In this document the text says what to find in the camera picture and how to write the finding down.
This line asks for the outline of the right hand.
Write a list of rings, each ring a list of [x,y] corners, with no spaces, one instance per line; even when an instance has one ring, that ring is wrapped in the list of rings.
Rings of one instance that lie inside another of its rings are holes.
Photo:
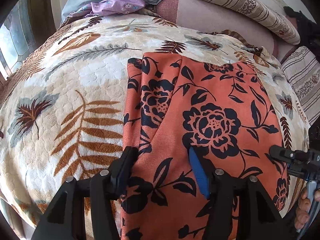
[[[300,194],[300,197],[298,199],[298,207],[296,209],[295,228],[297,230],[302,229],[309,220],[308,210],[311,207],[311,202],[307,198],[307,196],[308,192],[305,187]]]

